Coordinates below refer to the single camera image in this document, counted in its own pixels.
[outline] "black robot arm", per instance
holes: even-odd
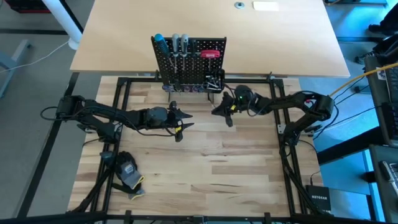
[[[225,117],[226,124],[232,127],[231,115],[236,112],[251,110],[255,115],[265,115],[273,110],[285,108],[299,108],[305,114],[296,122],[286,125],[283,139],[290,145],[296,145],[300,133],[311,126],[316,121],[325,121],[330,118],[333,112],[334,101],[329,96],[321,95],[311,91],[301,91],[293,95],[270,99],[258,93],[253,93],[251,89],[244,85],[239,85],[234,91],[234,97],[228,92],[223,93],[223,101],[213,109],[213,115]],[[307,106],[305,103],[311,101],[313,105]]]
[[[169,108],[154,107],[142,110],[124,111],[110,106],[97,103],[95,100],[86,100],[82,96],[66,96],[61,98],[56,115],[62,121],[78,121],[78,127],[86,131],[95,130],[100,141],[115,143],[120,138],[120,124],[138,131],[145,136],[174,136],[176,142],[183,138],[182,131],[193,125],[184,124],[182,119],[191,118],[192,115],[183,113],[177,109],[175,101],[171,102]],[[102,122],[95,116],[108,118],[119,124]],[[142,129],[166,129],[168,135],[144,134]]]

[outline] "pegboard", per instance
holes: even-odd
[[[200,52],[202,50],[219,50],[220,57],[211,59],[210,69],[221,69],[223,67],[224,53],[226,47],[226,37],[224,38],[189,38],[188,40],[188,54],[185,57],[185,70],[183,68],[183,57],[181,55],[180,38],[178,39],[178,52],[176,58],[177,72],[174,74],[174,56],[171,37],[165,37],[167,46],[171,53],[170,60],[160,51],[154,37],[150,38],[154,48],[156,61],[159,66],[159,72],[162,77],[164,85],[174,85],[176,80],[183,86],[202,86],[205,81],[205,73],[209,70],[209,59],[201,58]],[[196,51],[192,52],[192,42],[196,41]]]

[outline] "wood grain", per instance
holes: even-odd
[[[322,0],[96,0],[71,70],[154,72],[151,36],[227,37],[226,73],[349,77]]]
[[[117,77],[102,78],[96,98],[99,103],[112,104],[116,80]],[[300,90],[298,80],[285,79],[284,83],[287,94]],[[266,84],[249,86],[263,96],[270,95]],[[221,96],[215,96],[216,105]],[[224,118],[210,114],[213,106],[205,94],[176,93],[172,100],[182,111],[193,115],[185,122],[195,125],[184,131],[179,143],[174,138],[144,137],[123,129],[119,150],[130,152],[136,159],[140,173],[146,177],[142,185],[146,194],[130,201],[126,194],[113,189],[110,213],[132,210],[136,215],[289,215],[272,113],[254,118],[235,114],[234,126],[228,128]],[[161,83],[133,83],[127,109],[153,106],[168,106]],[[298,110],[290,112],[292,120],[301,115]],[[164,134],[162,130],[144,132]],[[95,134],[89,134],[86,140],[94,138]],[[99,142],[83,148],[69,209],[76,207],[94,185],[101,150]],[[310,175],[319,170],[316,154],[302,142],[297,145],[297,153],[303,183],[308,184]],[[319,174],[313,180],[322,184]],[[294,198],[298,207],[297,193]]]

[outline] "wooden tabletop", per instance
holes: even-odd
[[[96,0],[71,70],[154,72],[150,37],[177,33],[227,37],[226,73],[349,77],[322,0],[275,0],[276,11],[235,2]]]
[[[99,103],[112,105],[117,79],[102,77],[96,98]],[[300,90],[298,80],[284,81],[287,94]],[[161,83],[133,83],[127,110],[167,107],[167,94],[161,86]],[[270,96],[266,84],[249,86],[263,96]],[[221,97],[222,94],[215,95],[216,105]],[[135,215],[258,217],[270,212],[272,216],[289,216],[273,113],[253,118],[246,113],[234,114],[234,126],[229,128],[224,118],[210,114],[213,107],[204,93],[176,93],[171,100],[193,115],[185,122],[195,125],[183,132],[183,140],[178,143],[174,138],[146,137],[123,128],[119,151],[130,152],[135,158],[139,172],[146,177],[142,185],[146,194],[130,201],[125,193],[113,189],[109,213],[124,214],[125,210],[132,210]],[[292,121],[301,115],[297,109],[290,110]],[[164,134],[164,130],[150,132]],[[88,134],[86,140],[95,138],[96,134]],[[302,139],[312,143],[308,137]],[[75,208],[94,186],[102,148],[100,142],[83,148],[68,209]],[[297,155],[303,183],[309,184],[310,175],[319,171],[315,151],[300,142]],[[317,185],[322,184],[319,174],[313,180]],[[295,188],[294,200],[299,212]]]

